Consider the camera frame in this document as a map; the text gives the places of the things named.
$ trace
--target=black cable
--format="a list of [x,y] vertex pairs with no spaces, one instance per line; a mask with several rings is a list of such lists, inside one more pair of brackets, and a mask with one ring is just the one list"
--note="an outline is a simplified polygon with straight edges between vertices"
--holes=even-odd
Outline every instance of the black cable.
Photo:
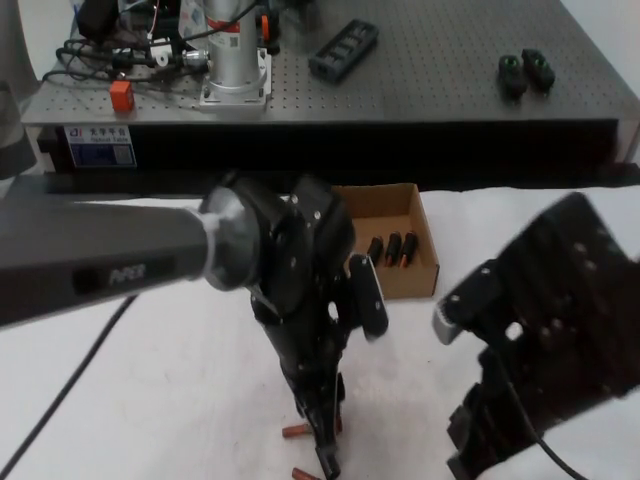
[[[105,73],[107,75],[109,75],[108,72],[106,71],[102,71],[102,72],[97,72],[97,73]],[[188,77],[189,75],[196,75],[198,73],[202,73],[202,72],[198,72],[198,71],[193,71],[193,70],[187,70],[184,72],[179,72],[179,71],[169,71],[169,72],[158,72],[154,75],[150,75],[148,77],[138,77],[138,78],[131,78],[131,77],[126,77],[125,80],[127,82],[131,82],[131,83],[153,83],[153,82],[164,82],[164,81],[168,81],[168,80],[175,80],[176,78],[181,78],[181,77]],[[53,76],[58,76],[58,75],[77,75],[79,77],[85,77],[85,79],[93,79],[93,80],[99,80],[101,82],[113,82],[114,80],[117,80],[117,78],[114,76],[113,78],[108,76],[108,77],[101,77],[98,75],[91,74],[91,73],[87,73],[87,72],[81,72],[79,70],[51,70],[47,73],[45,73],[42,77],[42,81],[46,81],[49,80],[50,77]]]
[[105,53],[95,53],[95,52],[85,52],[82,51],[81,48],[72,49],[72,48],[58,48],[56,50],[56,57],[60,60],[60,63],[64,63],[62,61],[62,55],[72,55],[79,58],[88,58],[91,60],[97,60],[100,62],[114,62],[119,61],[126,65],[144,65],[146,67],[155,67],[156,61],[153,59],[147,58],[132,58],[128,55],[122,54],[105,54]]
[[569,475],[574,480],[589,480],[587,477],[581,475],[580,473],[575,471],[573,468],[571,468],[564,460],[562,460],[558,456],[556,452],[553,451],[553,449],[547,444],[547,442],[545,442],[542,439],[540,434],[536,431],[536,428],[533,426],[533,423],[531,423],[529,414],[527,413],[527,410],[524,408],[524,405],[520,400],[520,395],[518,395],[518,392],[513,386],[513,383],[511,382],[511,378],[509,377],[507,368],[505,367],[504,362],[502,361],[498,353],[496,353],[496,358],[498,359],[498,365],[500,366],[502,377],[505,383],[507,384],[507,388],[509,389],[511,398],[513,399],[513,402],[516,404],[516,407],[518,408],[520,415],[522,416],[522,420],[524,420],[525,426],[527,427],[527,430],[529,430],[529,435],[531,435],[531,438],[535,440],[535,442],[540,446],[540,448],[542,448],[544,453],[546,453],[549,456],[549,458],[553,460],[553,462],[558,467],[560,467],[562,471],[564,471],[564,473]]
[[82,362],[80,362],[80,365],[78,365],[78,367],[75,369],[71,377],[69,377],[69,380],[67,380],[67,383],[65,383],[64,387],[62,387],[62,390],[60,390],[60,392],[58,393],[58,395],[56,395],[56,398],[54,398],[51,405],[49,405],[49,408],[47,408],[47,410],[44,412],[40,420],[38,420],[38,423],[36,423],[36,425],[31,429],[27,437],[22,441],[18,449],[11,456],[7,464],[2,468],[2,471],[0,471],[0,480],[6,480],[6,478],[9,476],[11,471],[18,464],[22,456],[27,452],[31,444],[35,441],[36,438],[38,438],[38,435],[40,434],[40,432],[42,432],[42,429],[47,425],[49,420],[51,420],[51,417],[53,416],[53,414],[56,413],[56,410],[58,410],[58,407],[62,404],[62,402],[67,397],[71,389],[75,386],[75,384],[80,379],[84,371],[87,369],[87,367],[89,366],[93,358],[96,356],[96,353],[98,353],[98,350],[100,350],[100,347],[109,336],[109,333],[111,333],[111,330],[113,330],[113,327],[116,326],[116,324],[118,323],[118,320],[120,320],[122,315],[124,315],[124,313],[127,311],[127,309],[131,306],[131,304],[136,298],[137,298],[137,295],[128,297],[118,307],[118,310],[116,310],[116,312],[111,316],[107,324],[104,326],[104,328],[100,332],[100,335],[98,335],[98,338],[95,340],[95,342],[93,343],[93,345],[91,346],[91,348],[89,349],[85,357],[82,359]]

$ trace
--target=metal cylinder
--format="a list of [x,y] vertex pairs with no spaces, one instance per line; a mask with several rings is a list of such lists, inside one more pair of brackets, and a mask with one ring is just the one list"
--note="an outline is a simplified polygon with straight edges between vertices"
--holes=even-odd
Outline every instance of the metal cylinder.
[[[204,0],[208,28],[225,25],[252,0]],[[226,93],[253,88],[261,78],[258,34],[253,11],[225,31],[209,36],[211,83]]]

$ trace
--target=cardboard box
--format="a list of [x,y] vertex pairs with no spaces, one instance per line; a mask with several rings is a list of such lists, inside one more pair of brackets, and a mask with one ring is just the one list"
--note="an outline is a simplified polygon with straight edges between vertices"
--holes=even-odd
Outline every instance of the cardboard box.
[[371,239],[381,236],[386,250],[389,235],[404,236],[413,230],[418,250],[407,268],[385,267],[383,258],[376,273],[386,300],[433,296],[440,265],[429,224],[422,208],[420,192],[413,183],[371,187],[334,187],[344,198],[356,229],[355,252],[367,253]]

